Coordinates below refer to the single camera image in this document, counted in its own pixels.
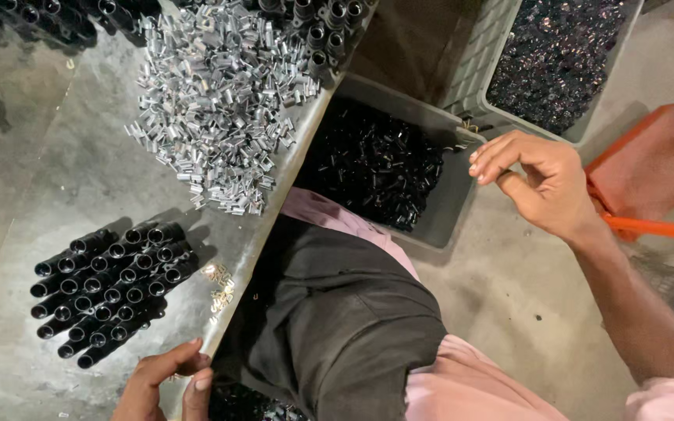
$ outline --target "metal table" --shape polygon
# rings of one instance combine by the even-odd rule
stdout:
[[[287,110],[296,124],[296,143],[271,156],[277,181],[263,215],[232,216],[193,210],[175,173],[126,136],[124,124],[139,113],[141,89],[134,80],[141,50],[121,35],[101,33],[97,47],[73,60],[70,86],[45,130],[32,179],[11,204],[14,218],[0,249],[0,419],[107,419],[139,357],[196,336],[213,354],[334,91],[322,90],[316,101]],[[128,228],[153,216],[180,222],[202,262],[227,266],[236,282],[233,302],[211,324],[210,293],[220,287],[196,273],[167,296],[164,318],[95,367],[85,371],[73,358],[59,359],[56,349],[66,334],[38,339],[35,330],[44,320],[29,315],[37,302],[28,293],[37,280],[33,265],[98,227]],[[185,386],[183,380],[161,386],[161,407],[169,419],[180,416]]]

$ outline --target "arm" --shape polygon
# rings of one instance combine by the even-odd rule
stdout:
[[[631,268],[594,212],[576,152],[514,131],[483,145],[470,161],[480,184],[498,183],[525,219],[571,247],[633,379],[674,378],[674,311]],[[527,179],[507,169],[516,162]]]

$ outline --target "concrete floor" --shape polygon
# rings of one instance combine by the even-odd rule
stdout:
[[[674,0],[639,19],[580,151],[584,162],[665,103],[674,103]],[[637,387],[566,245],[522,220],[496,187],[478,189],[455,237],[446,253],[403,244],[449,331],[570,419],[620,419]],[[626,251],[674,266],[674,240],[644,237]]]
[[[364,60],[363,69],[372,66],[374,71],[366,76],[393,88],[407,88],[412,91],[407,93],[425,99],[434,79],[443,79],[443,71],[431,63],[440,62],[445,37],[463,31],[474,13],[458,6],[465,2],[455,0],[428,0],[434,6],[420,10],[410,3],[417,2],[382,0],[381,7],[395,8],[405,16],[391,21],[395,24],[414,23],[407,17],[413,14],[436,16],[428,20],[434,31],[420,25],[404,35],[415,43],[415,54],[407,57],[420,63],[393,67]],[[430,14],[434,10],[444,13]],[[364,42],[362,50],[370,55],[371,38]],[[404,57],[402,50],[393,51]],[[360,60],[356,57],[353,64],[359,65]],[[410,76],[417,75],[422,81],[407,84]],[[0,40],[0,250],[13,223],[14,209],[32,182],[44,133],[73,77],[67,57],[60,52],[40,43],[25,45],[15,37]],[[595,116],[592,143],[581,151],[585,162],[646,112],[671,102],[674,0],[640,18]],[[669,219],[674,220],[674,212]],[[445,253],[407,246],[422,281],[439,299],[448,329],[480,348],[571,419],[618,419],[625,397],[636,387],[600,326],[601,318],[568,248],[518,217],[508,198],[495,187],[478,191],[454,238]],[[674,241],[644,238],[629,252],[674,265]],[[6,378],[0,382],[0,390],[6,389]],[[56,418],[59,407],[50,400],[53,394],[47,386],[38,393],[49,400],[30,402],[30,414]],[[22,407],[22,402],[7,404]],[[43,406],[38,410],[36,404]],[[85,413],[107,414],[110,409],[90,407],[89,399],[85,400]],[[33,419],[21,415],[22,419]]]

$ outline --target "person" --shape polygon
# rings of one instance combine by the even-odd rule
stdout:
[[[674,419],[674,312],[595,213],[576,152],[514,131],[470,162],[479,184],[496,183],[527,221],[575,254],[641,386],[625,418]],[[526,177],[509,170],[516,163]],[[380,228],[313,193],[291,195],[218,350],[218,377],[288,399],[319,420],[565,419],[446,333],[435,299]],[[200,347],[194,340],[140,361],[113,419],[163,419],[157,387],[174,372],[195,372],[183,419],[208,419],[212,371]]]

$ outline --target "small metal scrap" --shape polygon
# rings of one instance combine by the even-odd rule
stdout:
[[[180,18],[144,17],[145,63],[137,84],[141,120],[126,134],[190,186],[195,209],[261,215],[269,154],[294,143],[280,109],[312,101],[305,43],[236,1],[181,9]]]

